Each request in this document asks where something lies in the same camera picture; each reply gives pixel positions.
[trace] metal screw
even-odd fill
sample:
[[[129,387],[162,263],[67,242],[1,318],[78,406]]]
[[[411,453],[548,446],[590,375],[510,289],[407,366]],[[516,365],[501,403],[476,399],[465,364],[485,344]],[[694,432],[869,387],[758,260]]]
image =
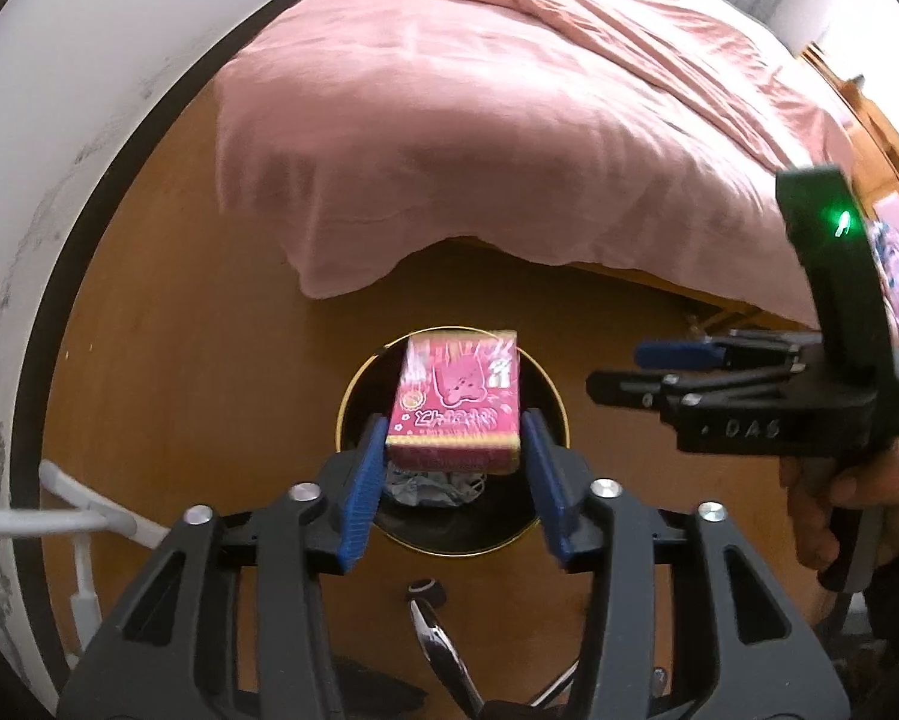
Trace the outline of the metal screw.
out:
[[[707,522],[722,522],[726,519],[726,507],[715,501],[701,503],[698,512]]]
[[[293,485],[289,490],[289,497],[299,503],[315,501],[322,494],[323,490],[320,490],[320,485],[315,482],[301,482],[299,485]]]
[[[187,525],[206,525],[211,519],[212,509],[203,504],[187,509],[187,513],[182,516]]]
[[[615,479],[595,479],[590,485],[590,492],[597,498],[619,498],[624,488]]]

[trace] green led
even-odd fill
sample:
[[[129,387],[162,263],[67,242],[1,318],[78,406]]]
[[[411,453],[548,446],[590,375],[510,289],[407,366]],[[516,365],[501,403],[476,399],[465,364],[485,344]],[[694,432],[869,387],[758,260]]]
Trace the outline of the green led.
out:
[[[837,232],[835,233],[835,237],[841,238],[843,233],[849,232],[850,223],[853,220],[853,217],[850,215],[849,211],[843,211],[840,214],[840,219],[837,222]]]

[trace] product box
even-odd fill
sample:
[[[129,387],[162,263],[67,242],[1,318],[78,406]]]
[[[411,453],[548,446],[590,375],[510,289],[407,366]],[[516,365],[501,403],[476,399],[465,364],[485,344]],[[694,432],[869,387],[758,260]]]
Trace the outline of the product box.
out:
[[[405,470],[515,471],[520,464],[516,333],[410,336],[386,446],[389,459]]]

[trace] pink blanket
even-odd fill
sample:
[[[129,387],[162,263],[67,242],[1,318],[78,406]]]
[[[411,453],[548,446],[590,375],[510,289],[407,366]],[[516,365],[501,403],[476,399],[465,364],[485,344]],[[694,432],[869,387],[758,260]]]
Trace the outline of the pink blanket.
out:
[[[305,0],[220,71],[219,196],[314,298],[475,236],[813,323],[773,170],[851,151],[793,61],[720,0]]]

